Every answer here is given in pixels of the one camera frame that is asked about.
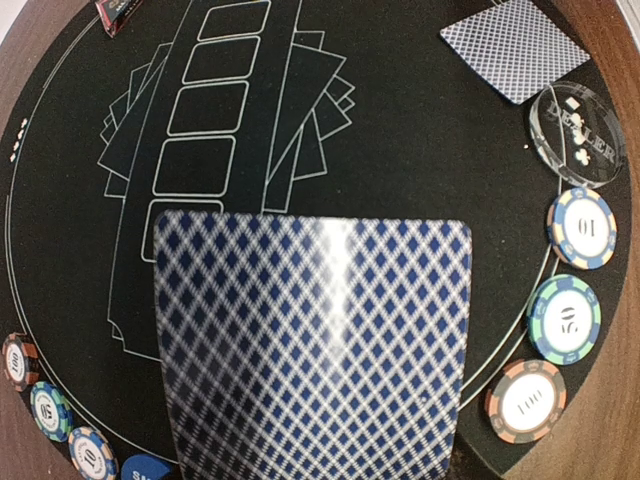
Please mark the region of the blue round blind button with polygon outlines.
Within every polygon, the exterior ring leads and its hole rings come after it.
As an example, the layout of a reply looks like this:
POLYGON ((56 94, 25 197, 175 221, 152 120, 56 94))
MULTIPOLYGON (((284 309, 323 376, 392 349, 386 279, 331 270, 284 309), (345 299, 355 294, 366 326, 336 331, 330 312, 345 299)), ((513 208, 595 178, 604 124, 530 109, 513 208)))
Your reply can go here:
POLYGON ((171 474, 172 465, 149 454, 132 455, 121 467, 121 480, 160 480, 171 474))

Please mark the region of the green-white single poker chip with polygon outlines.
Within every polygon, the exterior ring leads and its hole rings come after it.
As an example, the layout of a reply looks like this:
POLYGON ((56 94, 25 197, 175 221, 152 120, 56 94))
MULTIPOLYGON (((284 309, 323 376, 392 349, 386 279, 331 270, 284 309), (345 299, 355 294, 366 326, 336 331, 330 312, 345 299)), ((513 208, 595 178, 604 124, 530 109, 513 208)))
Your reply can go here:
POLYGON ((36 382, 30 407, 38 429, 51 441, 67 442, 73 429, 73 411, 64 394, 46 381, 36 382))

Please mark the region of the red-white single poker chip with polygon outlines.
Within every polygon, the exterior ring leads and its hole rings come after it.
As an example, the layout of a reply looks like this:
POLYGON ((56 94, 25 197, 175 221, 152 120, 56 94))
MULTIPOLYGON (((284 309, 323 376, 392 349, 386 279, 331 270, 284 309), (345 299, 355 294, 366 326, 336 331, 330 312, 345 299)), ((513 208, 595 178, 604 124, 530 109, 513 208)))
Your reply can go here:
POLYGON ((5 376, 16 391, 23 392, 39 380, 39 355, 28 335, 10 333, 2 344, 2 357, 5 376))

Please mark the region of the blue-backed playing card deck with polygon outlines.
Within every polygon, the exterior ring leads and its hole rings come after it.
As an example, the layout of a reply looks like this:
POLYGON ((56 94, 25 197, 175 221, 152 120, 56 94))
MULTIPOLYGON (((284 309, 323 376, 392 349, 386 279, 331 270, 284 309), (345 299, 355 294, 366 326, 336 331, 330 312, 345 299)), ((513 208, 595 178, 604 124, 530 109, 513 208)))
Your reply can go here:
POLYGON ((165 398, 186 479, 441 479, 472 236, 459 220, 167 210, 165 398))

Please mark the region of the single blue-white poker chip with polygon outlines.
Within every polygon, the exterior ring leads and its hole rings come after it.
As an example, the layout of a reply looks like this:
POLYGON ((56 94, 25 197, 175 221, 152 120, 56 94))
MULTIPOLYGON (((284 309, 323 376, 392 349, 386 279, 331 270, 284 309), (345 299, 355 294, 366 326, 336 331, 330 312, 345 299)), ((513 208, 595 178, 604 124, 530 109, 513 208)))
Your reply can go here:
POLYGON ((84 479, 114 480, 119 466, 110 443, 96 429, 80 426, 68 438, 72 463, 84 479))

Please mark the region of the red triangular button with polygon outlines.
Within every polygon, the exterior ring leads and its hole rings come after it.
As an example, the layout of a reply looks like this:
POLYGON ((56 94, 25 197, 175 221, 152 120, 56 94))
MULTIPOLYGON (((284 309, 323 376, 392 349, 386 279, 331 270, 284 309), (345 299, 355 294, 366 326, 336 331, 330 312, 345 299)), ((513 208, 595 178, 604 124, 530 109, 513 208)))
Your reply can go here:
POLYGON ((94 4, 106 34, 114 38, 142 0, 96 0, 94 4))

